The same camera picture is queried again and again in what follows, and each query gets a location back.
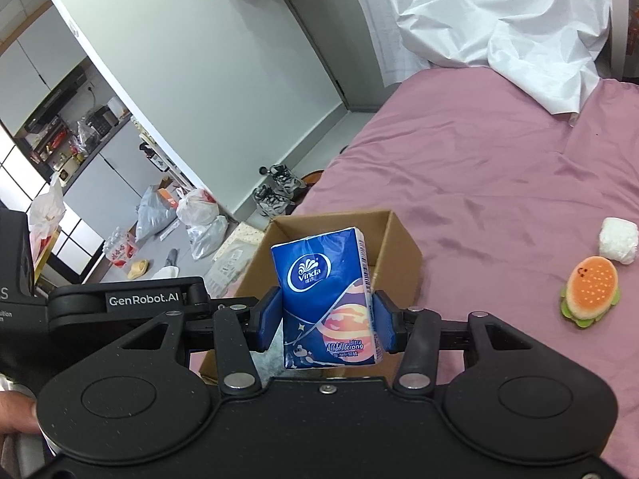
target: finger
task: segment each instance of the finger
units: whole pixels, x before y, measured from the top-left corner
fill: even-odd
[[[18,391],[0,392],[0,434],[39,433],[35,400]]]

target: ceiling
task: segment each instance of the ceiling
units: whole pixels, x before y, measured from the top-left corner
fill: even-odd
[[[0,0],[0,44],[47,0]]]

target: pink bed sheet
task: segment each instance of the pink bed sheet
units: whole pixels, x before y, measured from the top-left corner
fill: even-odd
[[[639,477],[639,261],[622,300],[580,330],[559,312],[601,222],[639,223],[639,87],[600,82],[574,127],[487,68],[404,82],[335,158],[299,212],[389,208],[424,255],[419,304],[464,320],[486,310],[602,376],[619,401],[603,457]],[[462,370],[440,357],[438,381]]]

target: countertop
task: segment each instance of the countertop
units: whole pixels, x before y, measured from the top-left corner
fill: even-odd
[[[117,124],[117,126],[113,126],[113,129],[111,129],[111,131],[108,132],[103,137],[102,140],[100,140],[100,143],[96,146],[96,148],[93,151],[91,151],[91,154],[84,159],[84,161],[79,166],[79,168],[75,171],[75,173],[73,173],[71,177],[66,181],[65,186],[62,188],[63,195],[65,195],[66,192],[69,190],[69,188],[73,185],[73,182],[78,180],[78,177],[82,174],[82,171],[84,171],[85,167],[87,167],[88,164],[91,163],[91,160],[93,160],[95,157],[98,156],[98,153],[102,150],[102,148],[109,143],[109,140],[113,139],[113,137],[117,135],[117,132],[120,129],[122,129],[126,124],[129,123],[130,119],[131,119],[130,113],[128,115],[125,115],[124,118],[120,120],[119,124]]]

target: white sheet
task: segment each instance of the white sheet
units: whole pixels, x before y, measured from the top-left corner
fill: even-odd
[[[599,81],[609,0],[359,2],[386,85],[431,63],[489,66],[550,113],[574,113]]]

